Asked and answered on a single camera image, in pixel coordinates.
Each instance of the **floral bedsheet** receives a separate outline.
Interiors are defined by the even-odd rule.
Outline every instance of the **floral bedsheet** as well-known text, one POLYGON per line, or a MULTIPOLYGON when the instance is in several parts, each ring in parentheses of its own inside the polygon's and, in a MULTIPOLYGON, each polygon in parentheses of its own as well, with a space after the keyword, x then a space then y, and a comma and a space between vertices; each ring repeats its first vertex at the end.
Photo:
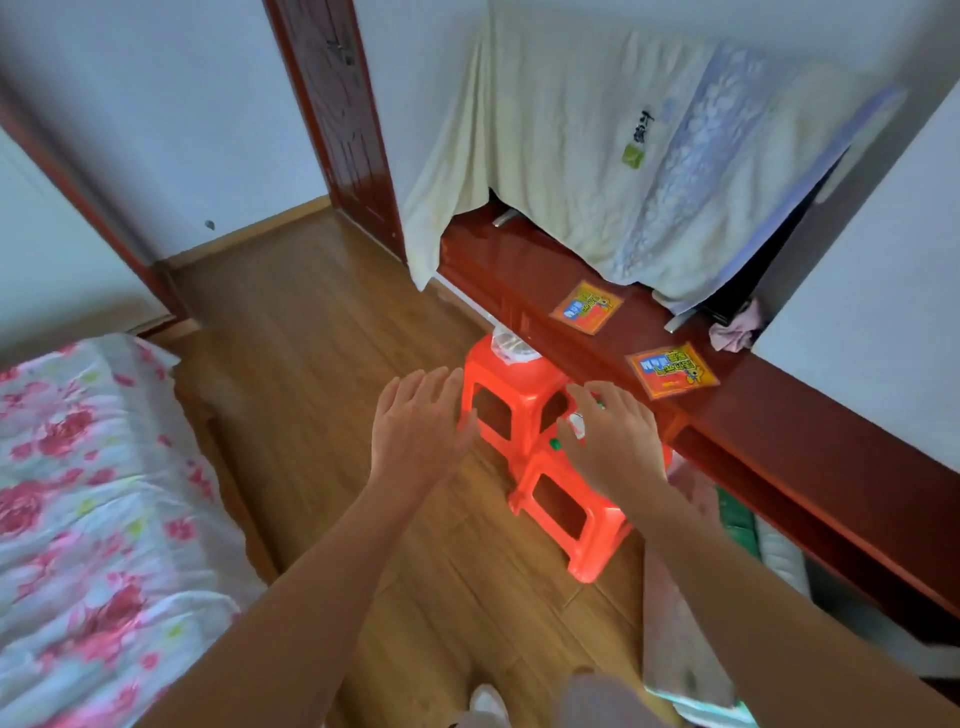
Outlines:
POLYGON ((0 726, 132 725, 264 590, 125 334, 0 372, 0 726))

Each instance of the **wooden shelf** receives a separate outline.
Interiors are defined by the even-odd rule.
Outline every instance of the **wooden shelf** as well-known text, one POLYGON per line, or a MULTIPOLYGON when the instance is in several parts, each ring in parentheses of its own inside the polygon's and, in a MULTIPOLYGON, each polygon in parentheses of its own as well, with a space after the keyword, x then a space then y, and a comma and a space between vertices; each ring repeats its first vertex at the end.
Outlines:
POLYGON ((665 442, 918 639, 960 644, 960 475, 759 357, 715 352, 699 315, 667 333, 650 289, 603 281, 528 220, 495 228, 505 209, 453 219, 443 276, 574 379, 633 392, 665 442), (581 279, 625 299, 592 337, 549 317, 581 279), (721 386, 650 402, 625 356, 686 341, 721 386))

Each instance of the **white wall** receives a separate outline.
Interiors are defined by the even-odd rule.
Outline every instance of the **white wall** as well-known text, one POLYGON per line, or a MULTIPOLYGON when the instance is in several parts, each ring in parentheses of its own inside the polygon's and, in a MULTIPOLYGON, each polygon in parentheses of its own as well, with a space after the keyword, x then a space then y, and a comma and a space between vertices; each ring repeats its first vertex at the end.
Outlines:
POLYGON ((167 313, 0 130, 0 367, 167 313))
MULTIPOLYGON (((955 0, 539 0, 830 59, 913 89, 900 116, 791 241, 766 282, 777 304, 859 208, 960 77, 955 0)), ((354 0, 399 203, 410 193, 459 87, 485 0, 354 0)))
POLYGON ((0 0, 0 75, 157 257, 326 193, 260 0, 0 0))
POLYGON ((960 472, 960 85, 755 353, 960 472))

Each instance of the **person's right arm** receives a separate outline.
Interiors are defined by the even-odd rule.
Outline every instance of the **person's right arm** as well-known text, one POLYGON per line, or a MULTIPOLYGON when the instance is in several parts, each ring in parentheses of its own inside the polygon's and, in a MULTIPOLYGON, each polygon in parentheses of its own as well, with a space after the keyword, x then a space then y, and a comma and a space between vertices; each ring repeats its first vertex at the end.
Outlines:
POLYGON ((960 709, 795 592, 670 487, 653 414, 633 395, 609 382, 568 389, 587 432, 578 441, 558 421, 570 462, 670 570, 759 725, 960 725, 960 709))

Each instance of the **foot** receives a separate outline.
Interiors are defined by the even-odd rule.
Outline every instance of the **foot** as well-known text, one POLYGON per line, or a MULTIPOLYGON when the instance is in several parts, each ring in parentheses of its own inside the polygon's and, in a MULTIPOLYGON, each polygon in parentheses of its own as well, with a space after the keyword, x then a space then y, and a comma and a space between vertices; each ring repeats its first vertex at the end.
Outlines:
POLYGON ((489 713, 509 728, 510 718, 507 715, 507 706, 493 685, 481 685, 470 696, 471 713, 489 713))

